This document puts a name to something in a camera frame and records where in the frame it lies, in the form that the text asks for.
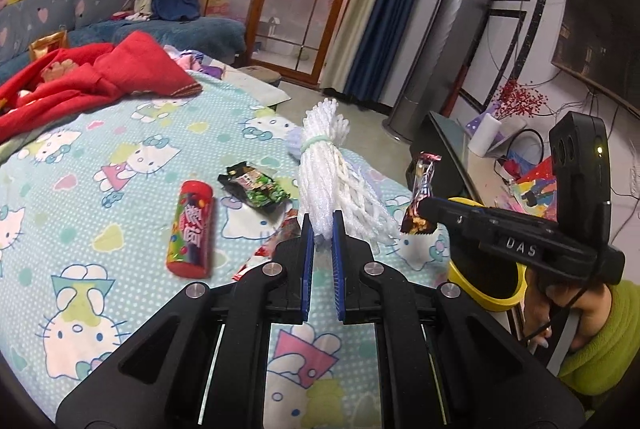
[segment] red candy tube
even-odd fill
[[[182,184],[166,254],[166,267],[170,272],[189,279],[209,276],[212,208],[213,189],[210,186],[196,180]]]

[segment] green rubber band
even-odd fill
[[[303,152],[309,149],[316,142],[329,142],[333,143],[331,139],[325,134],[319,134],[318,136],[311,137],[309,140],[302,142],[302,147],[300,147],[300,155],[302,156]]]

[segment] white tissue roll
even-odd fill
[[[477,156],[484,156],[500,130],[500,120],[486,114],[469,142],[469,151]]]

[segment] blue sofa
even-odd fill
[[[0,11],[0,84],[30,62],[33,41],[68,31],[71,47],[119,43],[134,30],[150,34],[159,44],[199,50],[231,64],[244,52],[244,25],[231,19],[201,17],[190,22],[111,21],[132,0],[22,0]]]

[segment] polka dot fabric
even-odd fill
[[[283,140],[295,125],[234,86],[195,76],[204,86],[195,98],[132,98],[82,114],[0,166],[0,351],[51,419],[188,283],[164,266],[184,180],[214,188],[212,287],[231,282],[297,205],[298,165]],[[407,189],[344,155],[399,218]],[[245,160],[292,194],[274,215],[239,206],[218,183]],[[434,286],[446,275],[448,235],[421,238],[380,247],[378,259]],[[308,323],[273,327],[266,429],[380,424],[374,330],[337,321],[332,280],[330,252],[319,249]]]

